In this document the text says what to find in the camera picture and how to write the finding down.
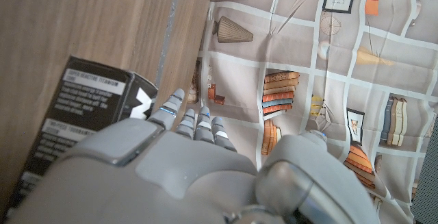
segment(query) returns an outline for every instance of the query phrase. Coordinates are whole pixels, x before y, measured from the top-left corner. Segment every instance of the wooden surface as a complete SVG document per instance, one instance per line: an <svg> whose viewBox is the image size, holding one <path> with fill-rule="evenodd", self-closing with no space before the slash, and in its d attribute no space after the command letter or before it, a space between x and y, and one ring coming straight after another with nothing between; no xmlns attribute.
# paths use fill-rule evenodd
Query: wooden surface
<svg viewBox="0 0 438 224"><path fill-rule="evenodd" d="M174 89L188 90L209 5L209 0L177 1L158 105ZM154 82L171 3L0 0L0 214L69 55Z"/></svg>

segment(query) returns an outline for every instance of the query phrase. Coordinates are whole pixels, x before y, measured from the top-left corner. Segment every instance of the robotic hand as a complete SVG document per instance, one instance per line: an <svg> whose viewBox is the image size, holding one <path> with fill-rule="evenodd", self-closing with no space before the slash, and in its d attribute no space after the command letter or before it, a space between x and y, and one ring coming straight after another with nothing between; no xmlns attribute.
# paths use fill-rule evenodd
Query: robotic hand
<svg viewBox="0 0 438 224"><path fill-rule="evenodd" d="M320 132L284 136L257 172L207 107L170 132L183 98L78 143L9 223L378 223Z"/></svg>

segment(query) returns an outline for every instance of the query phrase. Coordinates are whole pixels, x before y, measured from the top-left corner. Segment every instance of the product box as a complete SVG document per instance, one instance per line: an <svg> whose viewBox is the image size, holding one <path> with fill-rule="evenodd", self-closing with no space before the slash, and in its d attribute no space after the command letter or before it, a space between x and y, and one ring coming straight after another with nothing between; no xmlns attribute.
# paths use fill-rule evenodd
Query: product box
<svg viewBox="0 0 438 224"><path fill-rule="evenodd" d="M8 216L58 156L126 118L151 115L157 88L130 71L70 57L10 199Z"/></svg>

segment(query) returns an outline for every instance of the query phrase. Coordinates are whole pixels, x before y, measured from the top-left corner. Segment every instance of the printed backdrop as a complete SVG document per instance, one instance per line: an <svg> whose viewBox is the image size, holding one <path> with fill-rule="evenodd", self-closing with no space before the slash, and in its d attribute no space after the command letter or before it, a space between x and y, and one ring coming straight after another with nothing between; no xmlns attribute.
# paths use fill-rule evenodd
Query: printed backdrop
<svg viewBox="0 0 438 224"><path fill-rule="evenodd" d="M299 72L293 108L273 123L283 135L322 130L328 152L343 162L350 149L347 108L363 112L362 150L373 165L382 155L376 189L367 189L383 200L381 223L412 223L412 187L438 108L438 0L351 1L212 0L198 55L201 105L224 117L237 151L259 169L266 159L261 155L264 76ZM219 43L212 31L221 16L252 32L253 41ZM224 105L208 99L209 84L226 98ZM324 98L324 127L311 114L312 95ZM380 142L389 97L407 101L402 146Z"/></svg>

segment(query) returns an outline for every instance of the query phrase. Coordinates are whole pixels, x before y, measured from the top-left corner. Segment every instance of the stacked books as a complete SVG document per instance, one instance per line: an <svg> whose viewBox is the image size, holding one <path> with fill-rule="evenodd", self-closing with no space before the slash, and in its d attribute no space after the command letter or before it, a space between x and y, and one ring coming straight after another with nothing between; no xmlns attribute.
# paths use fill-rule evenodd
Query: stacked books
<svg viewBox="0 0 438 224"><path fill-rule="evenodd" d="M381 142L385 142L387 145L402 146L408 125L406 106L407 101L404 98L390 97L388 99Z"/></svg>
<svg viewBox="0 0 438 224"><path fill-rule="evenodd" d="M346 165L351 171L355 172L356 177L364 186L372 189L376 188L374 185L376 175L372 170L370 160L360 147L356 145L350 146L350 153L348 154L344 165Z"/></svg>
<svg viewBox="0 0 438 224"><path fill-rule="evenodd" d="M264 115L292 108L298 77L299 73L289 71L265 76L261 103Z"/></svg>
<svg viewBox="0 0 438 224"><path fill-rule="evenodd" d="M281 139L280 127L272 123L272 119L265 121L265 133L263 135L263 144L261 145L261 154L269 155L271 150L275 147Z"/></svg>
<svg viewBox="0 0 438 224"><path fill-rule="evenodd" d="M208 88L208 99L214 100L214 103L224 105L225 97L216 94L216 85L211 84Z"/></svg>

